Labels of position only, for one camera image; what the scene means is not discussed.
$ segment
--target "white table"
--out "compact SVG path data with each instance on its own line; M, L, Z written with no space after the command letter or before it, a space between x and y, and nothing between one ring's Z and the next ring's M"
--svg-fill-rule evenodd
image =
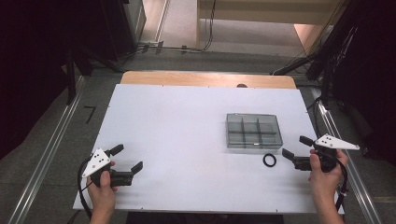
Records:
M116 209L315 213L309 172L294 170L281 149L268 151L277 159L269 168L262 153L227 148L227 113L277 115L283 147L309 155L299 136L315 133L298 90L118 85L92 151L124 144L114 169L128 171L139 161L144 168L131 187L119 189ZM74 208L82 209L78 196Z

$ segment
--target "forearm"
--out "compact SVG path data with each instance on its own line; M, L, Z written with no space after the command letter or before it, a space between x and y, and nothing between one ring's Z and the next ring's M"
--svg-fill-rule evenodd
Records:
M109 224L112 212L92 211L90 224Z
M314 201L318 212L320 224L343 224L344 221L338 214L333 199L318 199Z

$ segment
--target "black rubber ring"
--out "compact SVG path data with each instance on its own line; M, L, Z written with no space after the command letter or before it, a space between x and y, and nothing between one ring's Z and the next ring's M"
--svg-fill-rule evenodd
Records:
M272 157L272 158L274 159L274 164L268 164L268 163L267 163L267 161L265 160L265 158L267 158L267 156L270 156L270 157ZM275 166L275 164L276 164L276 157L275 157L273 154L271 154L271 153L267 153L267 154L265 154L264 157L262 158L262 162L264 162L264 164L265 164L266 166L268 166L268 167L273 167L273 166Z

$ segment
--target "black cable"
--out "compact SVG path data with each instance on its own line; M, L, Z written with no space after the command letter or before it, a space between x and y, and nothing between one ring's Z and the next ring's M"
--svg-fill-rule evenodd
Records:
M320 129L318 126L318 110L319 110L319 101L317 101L313 107L314 112L314 122L315 122L315 129L317 130L317 136L321 137L322 134L320 133Z
M91 209L88 206L87 202L85 201L84 195L82 194L82 188L81 188L81 178L82 178L81 177L81 173L82 173L82 169L84 168L84 165L86 163L88 163L90 160L91 160L91 157L85 159L84 162L79 166L79 168L78 168L78 176L77 176L77 183L78 183L78 194L79 194L79 198L81 200L81 204L84 207L85 213L87 213L87 216L91 220L92 212L91 212Z
M296 87L311 87L311 88L316 88L316 89L321 89L321 86L319 85L314 85L314 84L302 84L302 85L296 85Z
M316 98L315 100L314 100L314 103L312 103L312 105L309 105L307 108L306 108L306 110L309 110L317 101L319 101L320 100L320 96L318 97L318 98Z
M93 182L91 181L91 183L89 185L87 185L84 189L82 189L82 191L84 191L85 189L87 189L91 184L93 184Z
M81 210L78 210L72 217L70 217L70 219L67 221L67 224L73 224L73 222L76 220L76 217L78 216L79 212L81 212Z
M337 7L336 7L336 8L334 9L334 11L332 12L332 15L330 16L329 20L327 21L327 23L326 23L326 25L325 25L324 27L327 27L327 26L330 24L330 22L332 21L332 19L333 19L334 16L335 16L335 13L337 12L337 9L338 9L340 6L341 6L341 2L338 3ZM278 70L280 70L280 69L283 69L283 68L286 68L286 67L288 67L291 63L294 63L294 62L297 60L297 58L298 58L299 55L301 55L301 54L307 52L309 49L312 49L312 48L318 43L318 41L320 41L320 43L321 43L322 39L324 39L324 37L328 36L330 33L331 33L331 32L328 32L326 35L323 35L323 36L320 36L319 38L317 38L317 39L315 40L315 42L314 42L311 46L309 46L308 48L306 48L306 49L304 49L303 51L301 51L301 52L300 52L299 54L297 54L294 58L292 58L285 66L283 66L282 68L276 69L276 71L278 71Z
M203 49L197 49L197 48L175 48L175 47L158 47L158 46L149 46L148 49L177 49L177 50L189 50L191 52L204 52L207 49L210 48L212 45L213 41L213 20L215 19L215 11L216 11L216 2L217 0L213 1L213 6L212 6L212 13L210 15L210 25L209 25L209 39Z
M129 59L131 59L132 56L138 54L138 53L142 53L143 48L137 49L135 52L131 52L129 54L124 55L123 61L121 63L118 63L116 66L120 69L122 66L124 66ZM106 66L99 66L99 65L95 65L94 63L91 63L91 66L94 68L107 68Z
M344 201L344 198L347 196L347 168L339 160L336 160L336 161L340 165L341 171L343 172L343 176L344 176L343 185L340 188L340 192L338 192L338 199L335 204L335 208L338 211L338 209L340 209L340 206Z
M305 68L305 71L307 72L309 68L306 68L306 65L303 64L303 67Z
M337 202L335 203L335 208L338 211L340 209L341 204L344 201L344 198L347 196L347 168L345 167L345 165L342 162L340 162L338 159L334 158L333 156L331 156L327 153L323 153L323 152L317 152L317 153L319 156L325 156L330 160L336 161L340 165L344 180L343 180L343 184L340 188L340 191L338 192Z

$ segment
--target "wooden board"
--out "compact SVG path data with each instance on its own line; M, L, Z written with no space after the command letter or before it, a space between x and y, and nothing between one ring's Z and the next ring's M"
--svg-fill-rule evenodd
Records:
M238 84L245 84L249 88L296 89L293 78L287 76L165 71L126 72L121 84L212 87L236 87Z

